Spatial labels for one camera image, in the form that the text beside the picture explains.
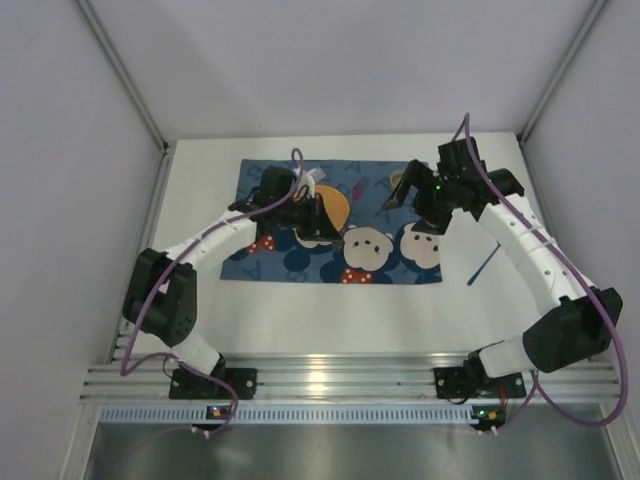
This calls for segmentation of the small grey cup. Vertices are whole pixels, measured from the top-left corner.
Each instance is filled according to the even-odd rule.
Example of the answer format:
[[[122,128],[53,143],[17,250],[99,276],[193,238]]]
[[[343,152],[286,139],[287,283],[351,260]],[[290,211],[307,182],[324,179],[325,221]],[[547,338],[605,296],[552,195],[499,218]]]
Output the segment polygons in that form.
[[[398,187],[404,176],[404,173],[404,170],[396,170],[389,176],[389,184],[392,191],[394,191]]]

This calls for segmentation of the round woven orange plate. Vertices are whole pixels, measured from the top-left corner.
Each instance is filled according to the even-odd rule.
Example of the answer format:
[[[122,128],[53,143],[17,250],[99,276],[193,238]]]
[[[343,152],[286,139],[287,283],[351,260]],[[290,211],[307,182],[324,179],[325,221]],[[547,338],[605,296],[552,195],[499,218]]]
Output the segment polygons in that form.
[[[338,231],[343,231],[351,213],[351,205],[346,195],[335,187],[323,184],[317,184],[315,192],[321,196],[334,227]]]

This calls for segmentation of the blue cartoon placemat cloth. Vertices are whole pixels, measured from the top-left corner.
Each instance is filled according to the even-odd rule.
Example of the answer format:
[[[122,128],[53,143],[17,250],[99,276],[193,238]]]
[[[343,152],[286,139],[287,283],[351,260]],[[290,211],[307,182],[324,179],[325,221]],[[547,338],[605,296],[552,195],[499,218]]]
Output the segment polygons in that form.
[[[295,230],[280,228],[225,260],[221,279],[341,285],[441,282],[438,237],[411,230],[417,217],[408,204],[381,209],[392,193],[389,176],[407,165],[402,161],[306,161],[306,171],[317,176],[316,185],[335,187],[349,200],[343,247],[304,241]],[[352,188],[363,177],[368,186],[353,202]]]

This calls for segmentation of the blue spoon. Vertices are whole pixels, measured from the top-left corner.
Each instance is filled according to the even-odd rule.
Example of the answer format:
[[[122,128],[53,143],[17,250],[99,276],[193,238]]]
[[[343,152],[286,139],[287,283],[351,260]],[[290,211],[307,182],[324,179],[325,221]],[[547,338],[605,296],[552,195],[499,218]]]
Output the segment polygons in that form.
[[[493,250],[489,253],[489,255],[485,258],[485,260],[479,265],[479,267],[477,268],[477,270],[470,276],[470,278],[467,280],[466,285],[468,287],[471,287],[474,285],[474,283],[477,281],[478,277],[483,273],[483,271],[486,269],[487,265],[489,264],[489,262],[493,259],[493,257],[497,254],[497,252],[500,250],[501,246],[499,243],[496,244],[496,246],[493,248]]]

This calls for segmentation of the purple fork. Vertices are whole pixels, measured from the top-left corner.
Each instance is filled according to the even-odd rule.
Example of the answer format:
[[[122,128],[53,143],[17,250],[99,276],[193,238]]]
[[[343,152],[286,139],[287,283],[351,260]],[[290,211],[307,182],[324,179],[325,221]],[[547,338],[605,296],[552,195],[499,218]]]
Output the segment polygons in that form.
[[[357,202],[362,194],[365,192],[368,186],[368,179],[366,177],[361,178],[352,188],[351,199],[353,202]]]

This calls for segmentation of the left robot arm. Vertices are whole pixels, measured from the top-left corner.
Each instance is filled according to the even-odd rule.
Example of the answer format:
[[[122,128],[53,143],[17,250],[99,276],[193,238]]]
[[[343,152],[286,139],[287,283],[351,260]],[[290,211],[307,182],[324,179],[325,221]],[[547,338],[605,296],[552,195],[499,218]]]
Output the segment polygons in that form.
[[[127,375],[139,334],[158,340],[167,355],[191,371],[220,377],[222,354],[201,333],[199,283],[216,273],[229,257],[255,245],[280,228],[303,240],[340,245],[342,228],[327,212],[319,194],[302,200],[283,198],[268,205],[256,200],[232,203],[214,224],[165,250],[147,248],[136,259],[122,314],[132,325],[121,364]]]

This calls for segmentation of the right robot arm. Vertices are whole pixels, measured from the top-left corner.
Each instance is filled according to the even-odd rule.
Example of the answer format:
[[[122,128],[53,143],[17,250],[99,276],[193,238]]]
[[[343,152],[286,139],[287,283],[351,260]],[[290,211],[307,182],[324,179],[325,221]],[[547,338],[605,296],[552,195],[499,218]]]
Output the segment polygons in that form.
[[[411,161],[383,207],[401,207],[409,192],[419,216],[416,232],[442,235],[461,209],[491,234],[528,287],[539,319],[523,333],[471,352],[464,362],[469,380],[493,379],[537,369],[560,370],[606,351],[623,306],[613,288],[578,280],[559,260],[556,241],[537,220],[523,186],[507,169],[459,172]]]

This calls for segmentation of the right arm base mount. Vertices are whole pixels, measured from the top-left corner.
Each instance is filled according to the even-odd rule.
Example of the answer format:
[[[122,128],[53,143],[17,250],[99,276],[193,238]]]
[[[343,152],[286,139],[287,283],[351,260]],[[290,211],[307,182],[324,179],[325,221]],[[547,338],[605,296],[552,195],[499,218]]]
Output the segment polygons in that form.
[[[461,404],[471,399],[523,399],[527,396],[520,373],[495,379],[472,380],[463,367],[433,369],[436,396]]]

